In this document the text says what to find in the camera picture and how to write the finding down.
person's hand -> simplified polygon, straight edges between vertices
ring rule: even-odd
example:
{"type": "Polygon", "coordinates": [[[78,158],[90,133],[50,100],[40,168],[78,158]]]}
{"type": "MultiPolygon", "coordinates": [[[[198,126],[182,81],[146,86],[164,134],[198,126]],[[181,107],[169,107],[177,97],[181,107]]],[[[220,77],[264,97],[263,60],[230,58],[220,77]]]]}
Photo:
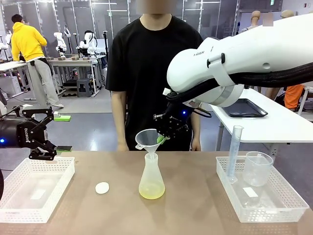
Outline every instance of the person's hand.
{"type": "Polygon", "coordinates": [[[199,138],[194,138],[191,141],[191,151],[201,151],[201,144],[199,138]]]}
{"type": "Polygon", "coordinates": [[[129,151],[129,148],[125,142],[119,143],[119,144],[117,144],[117,150],[116,151],[117,152],[126,152],[126,151],[129,151]]]}

white round object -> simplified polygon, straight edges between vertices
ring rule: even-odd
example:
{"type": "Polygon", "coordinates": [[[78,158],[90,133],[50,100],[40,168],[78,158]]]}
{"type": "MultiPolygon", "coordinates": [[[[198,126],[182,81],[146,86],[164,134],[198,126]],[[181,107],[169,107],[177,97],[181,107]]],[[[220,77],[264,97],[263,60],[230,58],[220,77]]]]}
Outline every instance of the white round object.
{"type": "Polygon", "coordinates": [[[96,193],[104,194],[109,191],[109,184],[107,182],[101,182],[96,185],[96,193]]]}

yellow hoodie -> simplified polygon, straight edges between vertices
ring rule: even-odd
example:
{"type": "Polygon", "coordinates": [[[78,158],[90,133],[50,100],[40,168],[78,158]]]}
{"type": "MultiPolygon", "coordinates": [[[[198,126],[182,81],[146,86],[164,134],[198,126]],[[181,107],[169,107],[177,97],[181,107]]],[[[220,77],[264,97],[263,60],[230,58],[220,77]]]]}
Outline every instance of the yellow hoodie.
{"type": "Polygon", "coordinates": [[[20,52],[25,60],[44,56],[42,46],[47,45],[46,39],[32,26],[16,22],[13,25],[11,39],[13,60],[19,61],[20,52]]]}

yellow liquid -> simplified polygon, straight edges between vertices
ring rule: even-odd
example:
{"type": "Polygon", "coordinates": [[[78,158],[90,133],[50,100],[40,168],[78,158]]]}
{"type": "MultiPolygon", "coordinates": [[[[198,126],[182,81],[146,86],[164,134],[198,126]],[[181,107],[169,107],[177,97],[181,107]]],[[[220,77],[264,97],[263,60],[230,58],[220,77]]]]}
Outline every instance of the yellow liquid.
{"type": "Polygon", "coordinates": [[[165,186],[162,182],[148,182],[139,188],[139,193],[146,199],[157,199],[165,192],[165,186]]]}

black tray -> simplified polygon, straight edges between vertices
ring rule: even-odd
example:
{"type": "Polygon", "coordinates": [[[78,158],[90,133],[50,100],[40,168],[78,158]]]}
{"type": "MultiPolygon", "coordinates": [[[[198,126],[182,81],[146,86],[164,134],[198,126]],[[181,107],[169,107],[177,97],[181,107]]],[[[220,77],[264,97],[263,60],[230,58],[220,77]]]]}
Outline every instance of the black tray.
{"type": "Polygon", "coordinates": [[[223,109],[232,118],[262,118],[268,114],[248,99],[238,99],[234,104],[223,109]]]}

